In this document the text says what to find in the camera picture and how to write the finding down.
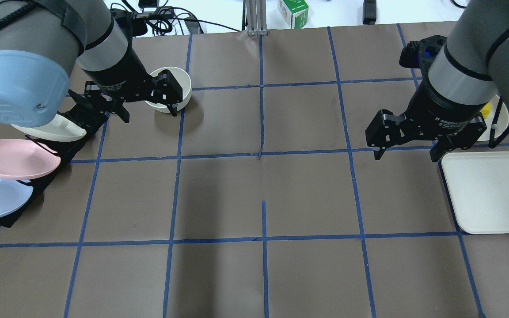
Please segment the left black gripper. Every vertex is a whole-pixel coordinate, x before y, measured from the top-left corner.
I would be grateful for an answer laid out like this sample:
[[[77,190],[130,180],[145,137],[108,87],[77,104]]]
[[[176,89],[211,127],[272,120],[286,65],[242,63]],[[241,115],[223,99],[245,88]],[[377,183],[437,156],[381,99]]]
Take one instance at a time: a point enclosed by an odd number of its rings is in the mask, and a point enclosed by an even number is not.
[[[68,111],[68,119],[76,124],[106,121],[107,113],[129,123],[130,114],[123,106],[124,101],[143,101],[149,96],[154,110],[173,117],[184,107],[184,70],[154,70],[149,74],[139,57],[124,57],[106,70],[84,72],[97,87],[85,87],[83,95],[68,90],[76,103]],[[107,100],[102,93],[113,99]]]

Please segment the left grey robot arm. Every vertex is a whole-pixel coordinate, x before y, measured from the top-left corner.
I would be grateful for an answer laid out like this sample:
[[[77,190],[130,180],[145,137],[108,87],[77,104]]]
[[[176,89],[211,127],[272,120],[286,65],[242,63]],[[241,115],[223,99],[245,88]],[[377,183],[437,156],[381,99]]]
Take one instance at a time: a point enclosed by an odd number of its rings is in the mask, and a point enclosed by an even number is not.
[[[50,123],[70,94],[85,109],[129,121],[126,102],[178,114],[182,87],[152,76],[133,50],[134,12],[116,18],[101,0],[0,0],[0,123]]]

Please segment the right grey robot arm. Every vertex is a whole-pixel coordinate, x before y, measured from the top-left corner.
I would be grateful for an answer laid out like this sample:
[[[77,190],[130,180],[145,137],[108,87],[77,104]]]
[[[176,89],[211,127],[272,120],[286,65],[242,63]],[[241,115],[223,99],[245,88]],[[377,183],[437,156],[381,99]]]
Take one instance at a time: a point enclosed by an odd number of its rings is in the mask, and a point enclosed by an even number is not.
[[[365,130],[379,160],[395,145],[436,141],[433,162],[469,149],[487,126],[481,109],[500,96],[509,113],[509,0],[471,0],[450,36],[409,42],[399,64],[422,82],[401,115],[379,110]]]

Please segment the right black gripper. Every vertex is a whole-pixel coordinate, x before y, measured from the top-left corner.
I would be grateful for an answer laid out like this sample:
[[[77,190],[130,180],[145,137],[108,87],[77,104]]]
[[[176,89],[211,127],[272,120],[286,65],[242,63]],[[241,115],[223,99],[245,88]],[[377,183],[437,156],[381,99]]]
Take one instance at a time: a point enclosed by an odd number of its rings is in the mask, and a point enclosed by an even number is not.
[[[426,140],[438,137],[429,152],[431,161],[436,163],[446,153],[458,148],[470,149],[478,141],[487,125],[482,117],[475,116],[484,105],[451,101],[430,82],[423,81],[409,102],[407,116],[394,115],[385,109],[374,115],[365,130],[366,145],[373,149],[374,159],[380,160],[390,147],[417,139],[420,129]]]

